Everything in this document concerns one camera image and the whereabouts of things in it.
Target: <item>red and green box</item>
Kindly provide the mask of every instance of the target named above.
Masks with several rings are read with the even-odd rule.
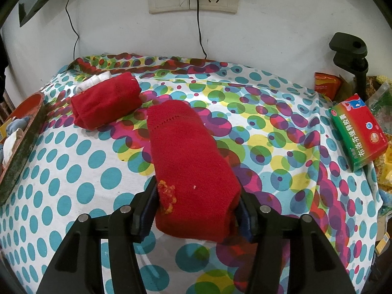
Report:
[[[362,99],[353,95],[329,110],[342,136],[344,151],[352,171],[356,171],[385,153],[388,141],[380,125]]]

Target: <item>black clamp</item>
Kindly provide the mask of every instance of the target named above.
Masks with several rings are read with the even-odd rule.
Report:
[[[365,58],[367,55],[365,42],[357,36],[338,32],[329,42],[329,47],[336,52],[335,65],[355,75],[356,92],[363,101],[366,101],[366,74],[369,71],[369,64]]]
[[[111,215],[81,214],[54,254],[37,294],[104,294],[101,239],[108,239],[115,294],[146,294],[133,243],[150,233],[159,207],[157,182]],[[246,294],[278,292],[283,239],[290,240],[288,294],[355,294],[332,245],[308,214],[281,216],[242,188],[236,218],[240,234],[258,243]]]

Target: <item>folded red sock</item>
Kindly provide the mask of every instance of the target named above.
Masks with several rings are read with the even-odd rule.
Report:
[[[183,101],[149,107],[147,126],[158,181],[157,228],[222,242],[233,232],[241,188],[214,138]]]
[[[117,120],[142,106],[141,91],[129,72],[107,79],[71,98],[74,124],[94,130]]]

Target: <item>wooden basket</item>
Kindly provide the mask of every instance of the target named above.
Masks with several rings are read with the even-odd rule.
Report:
[[[35,93],[21,103],[7,118],[23,118],[30,116],[29,124],[23,132],[23,137],[16,143],[8,166],[4,168],[0,176],[0,205],[3,205],[11,194],[16,182],[30,156],[33,147],[40,134],[40,130],[46,118],[44,94]]]

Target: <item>polka dot bedsheet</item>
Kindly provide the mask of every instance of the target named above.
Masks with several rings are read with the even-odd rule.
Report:
[[[132,72],[144,104],[86,131],[73,124],[70,97],[77,83],[105,70]],[[110,214],[146,188],[154,175],[147,107],[170,99],[195,108],[246,191],[281,214],[309,213],[338,253],[356,292],[362,289],[382,205],[376,173],[373,164],[348,171],[328,113],[332,103],[315,91],[238,64],[124,53],[79,58],[42,92],[46,122],[0,208],[3,253],[28,294],[37,291],[78,215]],[[167,294],[243,293],[255,250],[241,237],[216,244],[170,237],[155,226],[142,244],[135,244],[147,292]],[[108,255],[102,241],[105,293],[113,294]],[[288,246],[282,267],[279,294],[287,291]]]

